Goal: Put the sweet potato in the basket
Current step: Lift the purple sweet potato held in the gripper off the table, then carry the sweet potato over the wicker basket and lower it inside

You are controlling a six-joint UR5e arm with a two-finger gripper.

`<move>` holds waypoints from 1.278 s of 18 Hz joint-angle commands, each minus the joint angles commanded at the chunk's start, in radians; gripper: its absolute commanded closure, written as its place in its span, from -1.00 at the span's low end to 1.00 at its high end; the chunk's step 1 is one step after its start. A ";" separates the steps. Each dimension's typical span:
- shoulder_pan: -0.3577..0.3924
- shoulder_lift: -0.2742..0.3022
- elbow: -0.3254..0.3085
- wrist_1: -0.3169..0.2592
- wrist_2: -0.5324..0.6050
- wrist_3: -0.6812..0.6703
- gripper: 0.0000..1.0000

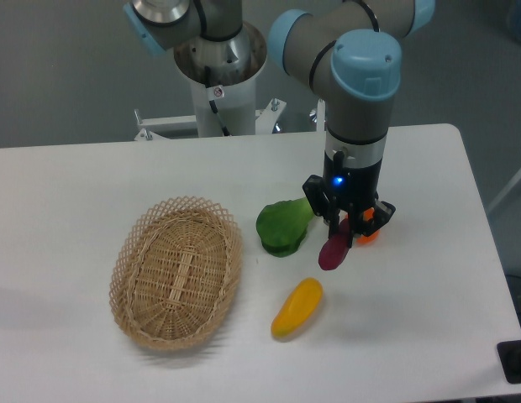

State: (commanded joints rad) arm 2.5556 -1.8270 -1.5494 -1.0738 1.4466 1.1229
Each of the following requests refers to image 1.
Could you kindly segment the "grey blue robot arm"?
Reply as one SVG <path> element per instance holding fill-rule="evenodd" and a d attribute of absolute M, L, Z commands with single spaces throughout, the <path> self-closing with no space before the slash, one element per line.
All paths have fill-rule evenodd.
<path fill-rule="evenodd" d="M 307 86 L 327 108 L 324 172 L 303 184 L 313 213 L 352 243 L 395 212 L 377 183 L 394 97 L 399 40 L 427 24 L 432 1 L 345 1 L 316 17 L 291 9 L 263 36 L 239 1 L 129 1 L 124 12 L 156 55 L 171 51 L 190 81 L 202 137 L 250 134 L 255 79 L 268 60 Z"/>

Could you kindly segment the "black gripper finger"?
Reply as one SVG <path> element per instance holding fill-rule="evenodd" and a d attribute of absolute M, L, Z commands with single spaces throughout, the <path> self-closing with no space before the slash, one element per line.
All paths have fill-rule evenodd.
<path fill-rule="evenodd" d="M 339 211 L 338 202 L 330 200 L 326 216 L 326 221 L 329 225 L 329 238 L 332 238 L 339 231 Z"/>
<path fill-rule="evenodd" d="M 356 208 L 354 203 L 349 204 L 347 219 L 349 229 L 347 245 L 352 246 L 356 235 Z"/>

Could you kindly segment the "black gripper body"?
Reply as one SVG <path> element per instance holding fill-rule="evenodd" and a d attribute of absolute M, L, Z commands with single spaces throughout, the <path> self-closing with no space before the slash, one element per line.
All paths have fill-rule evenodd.
<path fill-rule="evenodd" d="M 338 202 L 339 212 L 356 208 L 356 225 L 385 225 L 396 208 L 379 199 L 377 184 L 387 137 L 360 143 L 326 132 L 324 170 L 311 175 L 303 184 L 313 213 L 325 222 L 330 200 Z"/>

